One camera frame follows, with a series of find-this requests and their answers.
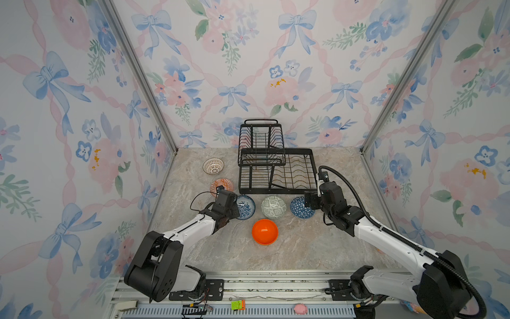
wall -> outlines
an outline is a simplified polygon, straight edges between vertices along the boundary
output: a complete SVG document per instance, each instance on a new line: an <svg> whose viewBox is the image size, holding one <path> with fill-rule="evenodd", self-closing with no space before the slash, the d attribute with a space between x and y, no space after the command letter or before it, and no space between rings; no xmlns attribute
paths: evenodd
<svg viewBox="0 0 510 319"><path fill-rule="evenodd" d="M440 2L114 0L173 139L203 148L268 117L287 146L361 145Z"/></svg>
<svg viewBox="0 0 510 319"><path fill-rule="evenodd" d="M400 232L456 253L487 318L510 317L509 10L458 2L366 153Z"/></svg>
<svg viewBox="0 0 510 319"><path fill-rule="evenodd" d="M99 318L170 151L94 0L0 8L0 318Z"/></svg>

dish rack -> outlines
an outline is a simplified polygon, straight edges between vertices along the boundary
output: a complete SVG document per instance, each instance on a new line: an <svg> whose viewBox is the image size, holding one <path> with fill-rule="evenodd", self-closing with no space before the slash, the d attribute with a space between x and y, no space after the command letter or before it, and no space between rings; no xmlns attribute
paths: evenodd
<svg viewBox="0 0 510 319"><path fill-rule="evenodd" d="M304 194L317 190L312 150L285 149L282 126L275 119L246 120L241 125L238 152L241 194Z"/></svg>

black bracket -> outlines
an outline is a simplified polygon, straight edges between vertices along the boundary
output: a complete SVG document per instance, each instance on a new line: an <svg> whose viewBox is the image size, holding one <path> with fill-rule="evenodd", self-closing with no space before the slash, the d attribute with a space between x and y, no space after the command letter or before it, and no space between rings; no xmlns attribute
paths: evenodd
<svg viewBox="0 0 510 319"><path fill-rule="evenodd" d="M333 301L357 300L350 292L341 292L342 290L349 289L349 282L350 279L330 279L329 289L326 289L325 292L327 295L331 295Z"/></svg>
<svg viewBox="0 0 510 319"><path fill-rule="evenodd" d="M206 279L206 287L205 290L209 292L207 296L208 301L221 301L223 299L223 286L225 281L223 279ZM176 291L171 292L168 295L168 299L170 301L190 301L191 299L188 297L185 291Z"/></svg>

